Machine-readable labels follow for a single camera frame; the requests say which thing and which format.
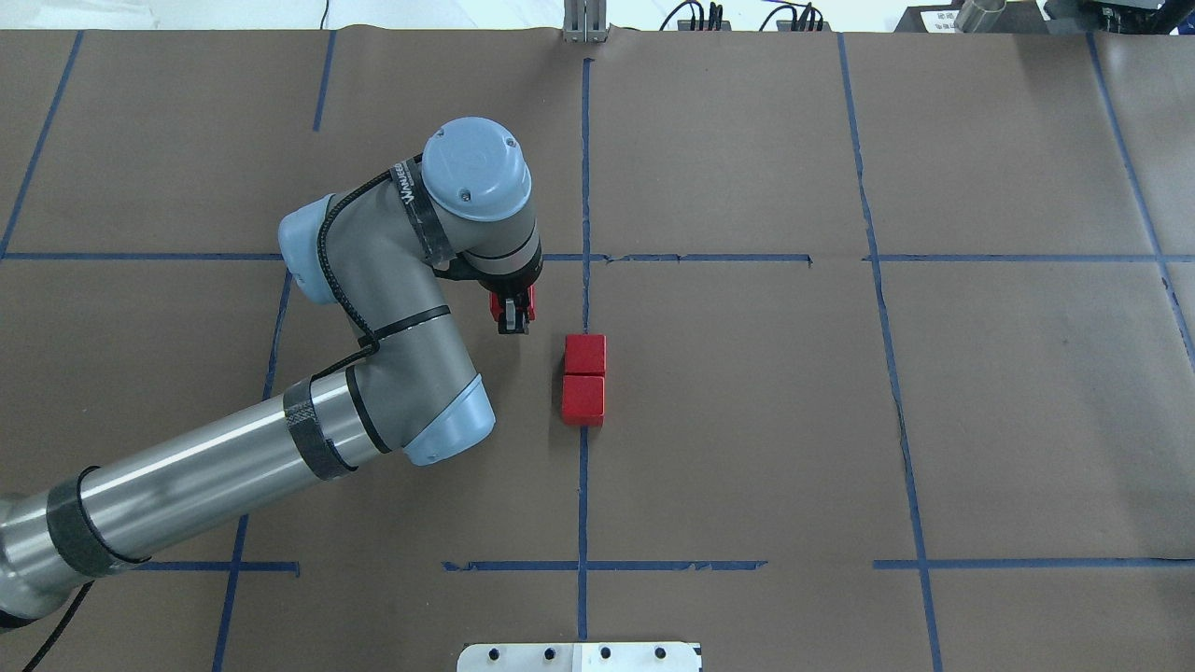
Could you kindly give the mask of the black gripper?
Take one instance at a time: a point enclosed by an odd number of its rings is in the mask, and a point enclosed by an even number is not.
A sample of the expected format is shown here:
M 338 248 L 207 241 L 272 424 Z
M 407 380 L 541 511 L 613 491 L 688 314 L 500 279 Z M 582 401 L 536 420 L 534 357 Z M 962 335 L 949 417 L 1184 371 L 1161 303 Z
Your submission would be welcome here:
M 500 295 L 508 297 L 505 301 L 505 314 L 503 324 L 497 323 L 500 335 L 525 335 L 529 332 L 529 323 L 523 319 L 522 312 L 516 312 L 513 305 L 513 295 L 529 289 L 541 276 L 543 253 L 534 252 L 526 263 L 502 262 L 500 259 L 482 259 L 473 255 L 461 252 L 449 259 L 445 269 L 433 268 L 437 279 L 449 281 L 472 281 L 482 285 L 483 289 Z

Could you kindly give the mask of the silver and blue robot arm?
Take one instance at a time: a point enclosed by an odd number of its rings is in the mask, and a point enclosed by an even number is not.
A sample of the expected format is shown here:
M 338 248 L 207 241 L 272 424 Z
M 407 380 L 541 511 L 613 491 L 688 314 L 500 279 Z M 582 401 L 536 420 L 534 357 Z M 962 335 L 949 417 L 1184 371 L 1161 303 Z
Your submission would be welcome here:
M 4 631 L 376 456 L 431 465 L 491 433 L 491 401 L 443 281 L 482 285 L 502 335 L 528 331 L 543 243 L 513 132 L 448 120 L 419 154 L 283 216 L 277 238 L 295 285 L 341 308 L 356 349 L 271 399 L 4 497 Z

